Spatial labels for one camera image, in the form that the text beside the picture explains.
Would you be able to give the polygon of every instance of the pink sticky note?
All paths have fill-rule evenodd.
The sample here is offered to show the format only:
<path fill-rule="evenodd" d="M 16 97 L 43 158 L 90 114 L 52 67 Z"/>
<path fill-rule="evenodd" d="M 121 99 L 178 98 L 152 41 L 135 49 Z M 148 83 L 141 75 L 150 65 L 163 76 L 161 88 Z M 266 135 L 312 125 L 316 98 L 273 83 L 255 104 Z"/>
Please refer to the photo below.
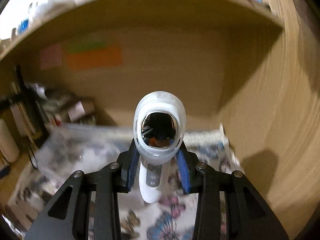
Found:
<path fill-rule="evenodd" d="M 60 43 L 53 44 L 39 51 L 40 69 L 50 69 L 62 66 L 62 46 Z"/>

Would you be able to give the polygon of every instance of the triangular cutout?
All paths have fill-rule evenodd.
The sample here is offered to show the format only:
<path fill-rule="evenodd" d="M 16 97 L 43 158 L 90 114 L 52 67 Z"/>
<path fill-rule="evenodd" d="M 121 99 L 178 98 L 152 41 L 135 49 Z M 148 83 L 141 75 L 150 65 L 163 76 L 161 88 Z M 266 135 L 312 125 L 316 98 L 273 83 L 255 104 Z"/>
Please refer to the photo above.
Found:
<path fill-rule="evenodd" d="M 248 207 L 248 214 L 250 219 L 256 219 L 265 217 L 266 213 L 263 208 L 260 206 L 259 202 L 256 200 L 254 195 L 250 192 L 247 187 L 243 188 L 244 198 Z"/>
<path fill-rule="evenodd" d="M 48 212 L 49 217 L 64 220 L 67 215 L 72 187 L 67 187 Z"/>

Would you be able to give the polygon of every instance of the translucent white cap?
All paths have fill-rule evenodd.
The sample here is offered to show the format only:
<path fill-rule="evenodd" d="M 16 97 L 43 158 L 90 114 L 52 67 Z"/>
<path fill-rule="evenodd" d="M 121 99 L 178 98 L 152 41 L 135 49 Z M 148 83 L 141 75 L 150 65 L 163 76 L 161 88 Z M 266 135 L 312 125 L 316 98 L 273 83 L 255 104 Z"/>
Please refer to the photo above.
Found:
<path fill-rule="evenodd" d="M 152 147 L 145 143 L 142 128 L 146 117 L 152 113 L 166 113 L 174 121 L 175 136 L 167 147 Z M 152 165 L 169 161 L 179 150 L 186 129 L 186 111 L 173 94 L 156 91 L 144 96 L 138 103 L 133 120 L 133 137 L 141 157 Z"/>

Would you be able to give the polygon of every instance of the pink butterfly print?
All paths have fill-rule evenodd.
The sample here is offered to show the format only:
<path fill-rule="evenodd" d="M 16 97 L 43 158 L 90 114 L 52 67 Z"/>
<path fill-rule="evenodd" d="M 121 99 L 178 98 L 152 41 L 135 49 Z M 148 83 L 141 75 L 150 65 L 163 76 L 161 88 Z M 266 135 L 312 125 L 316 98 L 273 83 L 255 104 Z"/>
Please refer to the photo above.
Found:
<path fill-rule="evenodd" d="M 179 204 L 179 198 L 174 196 L 163 196 L 159 201 L 159 204 L 170 207 L 172 218 L 177 218 L 181 215 L 181 212 L 186 210 L 184 203 Z"/>

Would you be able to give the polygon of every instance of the metal screw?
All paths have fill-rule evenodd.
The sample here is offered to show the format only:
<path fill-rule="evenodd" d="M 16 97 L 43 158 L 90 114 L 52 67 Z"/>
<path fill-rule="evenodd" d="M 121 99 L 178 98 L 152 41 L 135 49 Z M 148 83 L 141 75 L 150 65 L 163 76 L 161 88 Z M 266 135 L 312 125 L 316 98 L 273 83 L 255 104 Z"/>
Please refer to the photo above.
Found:
<path fill-rule="evenodd" d="M 237 178 L 241 178 L 243 173 L 241 171 L 235 171 L 233 175 L 235 175 Z"/>
<path fill-rule="evenodd" d="M 81 176 L 82 176 L 82 171 L 75 171 L 75 172 L 73 173 L 73 176 L 74 176 L 75 178 L 81 177 Z"/>
<path fill-rule="evenodd" d="M 119 167 L 119 163 L 110 163 L 110 168 L 116 169 Z"/>
<path fill-rule="evenodd" d="M 205 169 L 207 167 L 207 164 L 206 163 L 198 163 L 197 164 L 197 167 L 201 170 Z"/>

